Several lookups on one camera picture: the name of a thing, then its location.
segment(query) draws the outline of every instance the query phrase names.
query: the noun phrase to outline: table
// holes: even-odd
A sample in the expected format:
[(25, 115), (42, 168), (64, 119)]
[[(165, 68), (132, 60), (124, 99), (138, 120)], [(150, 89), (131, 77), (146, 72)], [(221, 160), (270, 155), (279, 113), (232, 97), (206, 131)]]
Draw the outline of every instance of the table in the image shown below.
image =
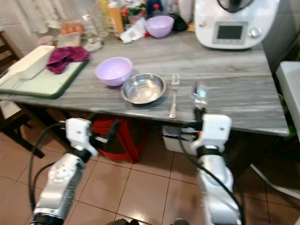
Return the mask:
[[(120, 87), (106, 87), (94, 74), (100, 62), (116, 56), (132, 60), (134, 75), (155, 73), (163, 77), (168, 83), (166, 93), (149, 105), (137, 106), (124, 101)], [(172, 73), (180, 74), (177, 118), (174, 120), (169, 118)], [(207, 112), (228, 115), (233, 130), (288, 135), (284, 112), (262, 46), (244, 51), (212, 50), (202, 46), (194, 33), (186, 31), (163, 39), (143, 38), (131, 44), (108, 38), (60, 98), (0, 95), (0, 99), (18, 102), (47, 126), (54, 121), (46, 113), (37, 111), (36, 106), (178, 125), (194, 118), (189, 95), (196, 81), (204, 82), (210, 89)]]

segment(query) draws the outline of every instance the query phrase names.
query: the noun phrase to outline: lavender plastic bowl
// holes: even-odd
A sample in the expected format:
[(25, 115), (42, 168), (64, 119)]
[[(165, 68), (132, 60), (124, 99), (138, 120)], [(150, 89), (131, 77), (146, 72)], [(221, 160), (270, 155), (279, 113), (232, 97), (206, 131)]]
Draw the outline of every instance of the lavender plastic bowl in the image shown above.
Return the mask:
[(132, 61), (123, 57), (109, 58), (95, 69), (96, 76), (108, 86), (120, 86), (131, 75)]
[(163, 38), (171, 32), (173, 24), (174, 19), (172, 17), (159, 15), (146, 21), (146, 29), (152, 36)]

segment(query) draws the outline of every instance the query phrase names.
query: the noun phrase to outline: metal bowl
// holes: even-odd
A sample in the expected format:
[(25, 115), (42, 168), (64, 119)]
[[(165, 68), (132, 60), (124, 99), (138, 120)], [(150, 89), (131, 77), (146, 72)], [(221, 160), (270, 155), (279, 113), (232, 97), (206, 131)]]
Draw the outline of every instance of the metal bowl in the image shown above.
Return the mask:
[(127, 80), (121, 89), (122, 97), (134, 104), (146, 104), (159, 99), (165, 92), (165, 81), (155, 74), (138, 74)]

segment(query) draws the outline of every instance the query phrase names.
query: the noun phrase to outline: green cutting board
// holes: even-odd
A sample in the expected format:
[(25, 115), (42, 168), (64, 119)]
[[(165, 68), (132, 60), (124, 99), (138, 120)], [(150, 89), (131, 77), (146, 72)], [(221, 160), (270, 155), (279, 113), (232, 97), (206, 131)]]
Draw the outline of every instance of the green cutting board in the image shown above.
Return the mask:
[(0, 93), (59, 98), (88, 62), (71, 62), (62, 74), (54, 74), (45, 68), (30, 80), (12, 76), (0, 85)]

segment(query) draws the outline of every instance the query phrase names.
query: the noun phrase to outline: red cloth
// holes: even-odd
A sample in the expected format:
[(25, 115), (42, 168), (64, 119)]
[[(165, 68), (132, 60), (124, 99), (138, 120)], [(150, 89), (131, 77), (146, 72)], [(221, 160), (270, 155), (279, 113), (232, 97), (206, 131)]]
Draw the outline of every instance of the red cloth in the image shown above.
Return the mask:
[(47, 68), (55, 74), (61, 74), (70, 62), (82, 62), (89, 58), (90, 54), (81, 46), (57, 48), (52, 52)]

